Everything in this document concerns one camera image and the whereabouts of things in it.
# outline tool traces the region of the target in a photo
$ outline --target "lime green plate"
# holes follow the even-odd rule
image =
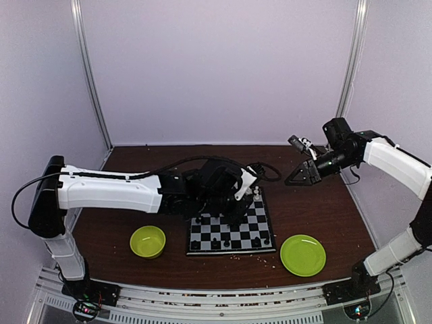
[[[281,261],[285,268],[299,277],[312,277],[325,265],[325,250],[320,242],[308,235],[294,235],[281,247]]]

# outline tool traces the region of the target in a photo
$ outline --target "brown tabletop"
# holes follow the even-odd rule
[[[245,164],[263,161],[276,166],[284,177],[305,159],[290,146],[117,147],[105,170],[148,171],[193,155],[222,155]],[[182,169],[199,165],[189,163]],[[74,237],[93,278],[188,289],[265,288],[349,277],[351,266],[375,250],[340,176],[330,176],[311,187],[287,187],[283,180],[260,182],[260,186],[265,190],[278,249],[295,234],[308,234],[324,245],[327,263],[318,275],[292,275],[282,265],[279,251],[237,254],[236,258],[186,256],[188,224],[181,216],[85,209]],[[130,250],[130,236],[144,225],[158,226],[167,236],[165,250],[157,259],[145,260]]]

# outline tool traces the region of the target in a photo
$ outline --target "white wall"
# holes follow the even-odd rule
[[[114,144],[324,143],[357,1],[82,2]]]
[[[432,162],[432,2],[372,1],[354,95],[353,130],[372,129]],[[382,171],[361,167],[352,186],[380,246],[414,219],[420,201]],[[432,323],[432,254],[403,266],[419,313]]]
[[[40,239],[12,220],[10,201],[51,155],[98,167],[105,154],[90,105],[69,1],[0,3],[0,322],[23,323],[41,266]],[[34,188],[17,205],[26,223]]]

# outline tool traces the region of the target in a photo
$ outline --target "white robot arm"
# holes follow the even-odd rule
[[[206,160],[200,169],[172,171],[180,164]],[[264,167],[276,178],[268,178]],[[90,280],[88,264],[64,226],[69,209],[101,207],[134,209],[145,213],[194,217],[200,213],[223,215],[228,223],[240,223],[253,202],[250,187],[258,181],[278,181],[280,172],[265,163],[244,166],[224,157],[192,157],[146,173],[118,173],[79,169],[65,165],[63,157],[51,157],[44,175],[24,185],[13,198],[12,215],[19,225],[41,237],[57,261],[64,282],[63,293],[92,303],[102,300],[114,306],[119,287]],[[14,213],[18,194],[39,181],[28,226]],[[77,302],[89,311],[88,303]]]
[[[301,163],[285,180],[287,186],[310,186],[346,167],[366,163],[383,170],[407,186],[422,201],[410,226],[388,244],[355,264],[352,278],[324,286],[328,304],[364,297],[378,292],[377,276],[395,265],[422,253],[432,244],[432,169],[402,150],[387,136],[373,131],[353,132],[344,118],[334,118],[323,126],[331,150]],[[307,153],[303,141],[292,136],[289,142]]]

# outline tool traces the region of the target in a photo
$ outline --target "lime green bowl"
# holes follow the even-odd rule
[[[162,254],[166,241],[162,229],[144,226],[138,228],[130,237],[130,248],[140,257],[154,259]]]

